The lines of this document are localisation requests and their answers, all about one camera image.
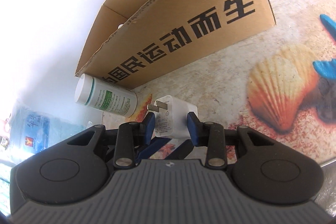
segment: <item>white wall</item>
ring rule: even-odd
[[[0,119],[16,99],[72,122],[101,123],[75,104],[74,72],[104,0],[0,0]]]

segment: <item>table surface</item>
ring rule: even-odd
[[[148,103],[172,95],[197,105],[201,121],[248,125],[318,163],[336,157],[336,66],[321,62],[336,56],[336,0],[270,2],[276,27],[135,88],[134,115],[105,112],[103,124],[141,121]],[[180,143],[172,140],[153,158]],[[188,158],[205,153],[195,148]],[[232,148],[228,158],[235,161]]]

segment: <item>power adapter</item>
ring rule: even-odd
[[[154,134],[156,137],[190,139],[187,114],[193,111],[198,116],[197,106],[166,95],[157,99],[154,105],[148,105],[147,109],[155,114]]]

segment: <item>blue label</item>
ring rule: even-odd
[[[23,149],[26,152],[37,153],[48,147],[50,119],[31,112],[25,119]]]

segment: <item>white bottle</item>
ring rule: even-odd
[[[137,107],[137,96],[120,86],[82,74],[75,91],[75,102],[129,117]]]

